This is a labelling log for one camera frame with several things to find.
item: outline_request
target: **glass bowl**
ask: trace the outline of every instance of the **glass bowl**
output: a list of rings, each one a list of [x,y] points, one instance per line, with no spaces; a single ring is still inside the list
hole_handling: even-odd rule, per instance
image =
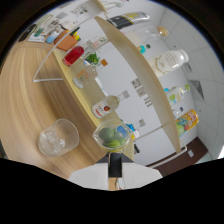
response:
[[[117,119],[102,122],[93,133],[94,140],[107,153],[123,152],[130,137],[129,128]]]

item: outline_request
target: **wooden surface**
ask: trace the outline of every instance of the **wooden surface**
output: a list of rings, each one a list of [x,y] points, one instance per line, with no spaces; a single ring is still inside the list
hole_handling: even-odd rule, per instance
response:
[[[105,153],[92,138],[95,128],[64,81],[32,82],[35,71],[51,48],[47,43],[23,41],[16,43],[9,52],[0,75],[0,136],[9,160],[34,165],[68,179],[73,171],[95,164]],[[52,54],[37,78],[62,76]],[[40,132],[59,118],[68,119],[76,126],[80,142],[69,153],[49,158],[39,151],[37,140]]]
[[[63,52],[61,50],[54,50],[54,55],[57,59],[57,62],[62,70],[62,77],[63,80],[68,87],[68,90],[70,91],[71,95],[73,96],[75,102],[81,109],[83,115],[88,120],[89,124],[96,129],[99,124],[101,124],[103,121],[109,120],[109,119],[118,119],[120,120],[117,113],[111,112],[105,117],[102,118],[96,118],[91,111],[91,106],[100,100],[104,99],[106,96],[102,92],[101,88],[97,84],[95,80],[93,80],[91,83],[89,83],[86,87],[83,89],[77,88],[72,79],[74,78],[75,74],[79,73],[82,69],[83,62],[76,61],[71,67],[66,66],[62,59],[66,55],[66,52]],[[128,156],[131,160],[134,161],[134,141],[131,139],[127,147],[125,148],[123,152],[126,156]]]
[[[162,85],[152,68],[135,45],[117,28],[98,16],[95,17],[95,20],[106,34],[108,40],[116,47],[138,76],[152,101],[163,130],[173,144],[176,152],[180,152],[180,141],[173,113]]]

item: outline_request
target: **display shelf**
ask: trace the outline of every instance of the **display shelf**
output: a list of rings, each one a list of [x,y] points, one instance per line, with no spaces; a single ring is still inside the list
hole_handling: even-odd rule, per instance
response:
[[[101,3],[100,0],[92,0],[93,2],[95,2],[95,4],[99,7],[99,9],[105,13],[108,14],[107,9],[104,7],[104,5]]]
[[[151,99],[158,115],[161,127],[165,131],[176,152],[181,152],[175,119],[166,94],[156,74],[153,72],[144,56],[137,50],[136,46],[123,33],[98,16],[95,17],[95,20],[104,31],[108,40],[120,52],[135,72],[140,82],[143,83],[142,85],[145,92]]]
[[[99,87],[97,82],[95,80],[92,80],[91,83],[89,83],[85,88],[79,89],[75,86],[73,83],[73,77],[75,76],[75,73],[81,69],[79,61],[76,61],[71,67],[66,66],[62,59],[66,55],[66,52],[62,52],[58,49],[55,49],[54,55],[57,59],[57,62],[62,69],[62,77],[63,80],[71,93],[72,97],[76,101],[77,105],[79,106],[80,110],[82,111],[83,115],[85,116],[86,120],[88,120],[89,124],[93,128],[97,128],[99,124],[101,124],[103,121],[109,120],[109,119],[119,119],[119,116],[117,113],[111,112],[105,117],[102,118],[96,118],[91,111],[91,107],[93,104],[99,102],[106,96],[104,95],[102,89]],[[134,141],[133,139],[130,140],[129,144],[125,148],[123,152],[126,156],[128,156],[131,160],[134,161]]]

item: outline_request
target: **blue object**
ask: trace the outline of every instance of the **blue object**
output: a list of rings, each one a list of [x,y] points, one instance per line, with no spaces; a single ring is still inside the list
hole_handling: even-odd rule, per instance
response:
[[[48,44],[51,44],[58,37],[58,33],[53,32],[46,40]]]
[[[127,137],[127,131],[125,130],[123,126],[117,127],[117,131],[119,131],[123,135],[124,138]]]
[[[132,131],[135,131],[134,127],[132,124],[126,124]]]
[[[142,54],[144,54],[145,52],[146,52],[146,48],[144,47],[144,46],[140,46],[141,47],[141,50],[140,50],[140,52],[142,53]]]
[[[165,92],[169,92],[170,90],[169,90],[168,88],[165,88],[164,91],[165,91]]]

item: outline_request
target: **red item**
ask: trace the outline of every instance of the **red item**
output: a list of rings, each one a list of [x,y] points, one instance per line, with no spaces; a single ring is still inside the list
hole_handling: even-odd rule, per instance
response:
[[[63,62],[67,66],[71,66],[84,53],[84,49],[80,46],[74,47],[64,58]]]

